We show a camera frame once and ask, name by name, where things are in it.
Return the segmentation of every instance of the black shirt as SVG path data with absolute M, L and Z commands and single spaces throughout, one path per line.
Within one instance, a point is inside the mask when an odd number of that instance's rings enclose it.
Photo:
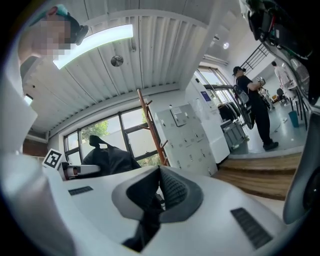
M 260 96 L 257 90 L 250 90 L 247 86 L 252 83 L 252 81 L 245 75 L 239 76 L 236 79 L 236 84 L 249 96 L 249 100 L 252 102 L 256 99 L 260 100 Z

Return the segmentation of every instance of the blue bucket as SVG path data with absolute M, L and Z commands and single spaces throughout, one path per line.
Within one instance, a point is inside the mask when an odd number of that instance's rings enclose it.
M 298 122 L 297 111 L 294 110 L 294 111 L 289 112 L 289 117 L 291 119 L 291 123 L 292 123 L 293 127 L 298 128 L 299 122 Z

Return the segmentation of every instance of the wooden step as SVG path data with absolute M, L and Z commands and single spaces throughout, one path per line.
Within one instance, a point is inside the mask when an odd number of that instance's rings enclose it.
M 221 169 L 213 178 L 230 183 L 248 194 L 285 200 L 293 175 L 242 173 Z
M 248 194 L 285 200 L 301 154 L 260 159 L 227 159 L 213 178 Z
M 292 171 L 296 170 L 301 154 L 258 159 L 227 159 L 220 165 L 224 170 Z

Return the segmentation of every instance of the white floor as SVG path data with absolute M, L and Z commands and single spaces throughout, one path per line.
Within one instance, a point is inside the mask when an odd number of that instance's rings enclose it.
M 292 149 L 303 149 L 307 137 L 305 121 L 301 120 L 301 115 L 298 117 L 299 127 L 293 127 L 289 112 L 292 111 L 291 105 L 283 105 L 280 102 L 274 104 L 275 110 L 269 111 L 270 119 L 270 137 L 275 142 L 279 142 L 279 147 L 265 151 L 263 142 L 260 138 L 257 125 L 253 129 L 248 129 L 245 125 L 243 131 L 249 136 L 249 141 L 244 141 L 239 148 L 234 150 L 230 156 L 232 158 L 247 158 L 250 155 L 257 154 L 261 157 L 283 156 L 283 152 Z
M 284 210 L 284 205 L 285 201 L 279 201 L 279 200 L 273 200 L 269 198 L 264 198 L 252 194 L 248 194 L 248 196 L 254 198 L 255 200 L 259 201 L 261 204 L 269 208 L 273 213 L 275 213 L 281 220 L 282 218 L 282 213 Z

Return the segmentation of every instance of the corrugated metal ceiling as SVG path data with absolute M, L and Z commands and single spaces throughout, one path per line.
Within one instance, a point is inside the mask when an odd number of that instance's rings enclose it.
M 102 1 L 68 0 L 65 6 L 81 23 L 109 11 L 145 8 L 188 14 L 206 21 L 204 13 L 212 1 Z M 184 64 L 193 61 L 206 31 L 203 27 L 162 16 L 129 16 L 105 21 L 91 28 L 91 33 L 124 25 L 133 25 L 133 38 L 105 44 L 87 52 L 58 70 L 49 59 L 43 59 L 34 72 L 23 80 L 24 92 L 34 100 L 38 113 L 33 129 L 52 130 L 74 114 L 101 101 L 137 89 L 179 83 Z M 120 67 L 111 65 L 115 55 L 123 57 Z

